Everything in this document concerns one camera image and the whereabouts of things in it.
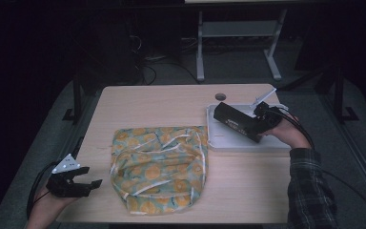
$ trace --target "orange floral pattern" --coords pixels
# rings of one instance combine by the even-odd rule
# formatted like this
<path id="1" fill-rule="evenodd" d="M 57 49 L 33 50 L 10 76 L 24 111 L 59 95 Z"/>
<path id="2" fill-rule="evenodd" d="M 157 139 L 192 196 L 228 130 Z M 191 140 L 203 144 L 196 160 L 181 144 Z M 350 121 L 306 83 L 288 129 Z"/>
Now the orange floral pattern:
<path id="1" fill-rule="evenodd" d="M 137 215 L 172 213 L 200 198 L 208 173 L 207 127 L 117 130 L 112 186 Z"/>

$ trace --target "hand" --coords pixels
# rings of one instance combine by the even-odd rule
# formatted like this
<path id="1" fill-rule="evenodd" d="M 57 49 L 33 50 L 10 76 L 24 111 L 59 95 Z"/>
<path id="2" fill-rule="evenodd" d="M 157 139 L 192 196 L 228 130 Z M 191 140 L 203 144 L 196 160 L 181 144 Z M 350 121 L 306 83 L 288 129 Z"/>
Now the hand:
<path id="1" fill-rule="evenodd" d="M 276 127 L 260 135 L 273 135 L 283 143 L 289 145 L 292 149 L 312 148 L 307 138 L 285 118 L 283 118 Z"/>
<path id="2" fill-rule="evenodd" d="M 43 229 L 52 224 L 66 206 L 79 198 L 58 198 L 44 185 L 34 198 L 27 229 Z"/>

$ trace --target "small round hole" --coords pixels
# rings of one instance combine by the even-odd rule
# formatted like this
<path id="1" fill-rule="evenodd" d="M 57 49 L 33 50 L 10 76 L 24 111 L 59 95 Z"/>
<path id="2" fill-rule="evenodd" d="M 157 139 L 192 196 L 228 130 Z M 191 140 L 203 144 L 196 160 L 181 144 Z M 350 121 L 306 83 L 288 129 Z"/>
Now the small round hole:
<path id="1" fill-rule="evenodd" d="M 225 94 L 215 94 L 215 98 L 218 101 L 224 101 L 227 98 L 227 96 Z"/>

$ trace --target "white tray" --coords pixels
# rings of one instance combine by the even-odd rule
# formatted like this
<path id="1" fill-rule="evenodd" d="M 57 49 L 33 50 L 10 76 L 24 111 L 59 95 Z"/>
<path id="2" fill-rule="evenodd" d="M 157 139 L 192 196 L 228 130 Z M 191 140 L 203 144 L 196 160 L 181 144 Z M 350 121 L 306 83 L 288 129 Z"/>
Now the white tray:
<path id="1" fill-rule="evenodd" d="M 208 144 L 213 151 L 220 152 L 289 152 L 290 146 L 275 136 L 263 136 L 259 143 L 229 128 L 214 119 L 214 110 L 218 104 L 207 107 Z M 229 104 L 246 115 L 253 116 L 249 104 Z"/>

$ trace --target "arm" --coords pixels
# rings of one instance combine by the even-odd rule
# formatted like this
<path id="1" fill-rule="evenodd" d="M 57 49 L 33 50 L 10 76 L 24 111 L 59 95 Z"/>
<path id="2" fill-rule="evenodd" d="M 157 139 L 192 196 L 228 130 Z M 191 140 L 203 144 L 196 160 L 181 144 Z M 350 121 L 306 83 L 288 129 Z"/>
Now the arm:
<path id="1" fill-rule="evenodd" d="M 285 119 L 263 135 L 274 135 L 292 148 L 288 228 L 337 228 L 334 195 L 322 176 L 320 154 Z"/>
<path id="2" fill-rule="evenodd" d="M 49 193 L 46 186 L 42 187 L 36 195 L 27 229 L 48 228 L 62 210 L 76 200 L 78 200 L 78 198 L 58 198 Z"/>

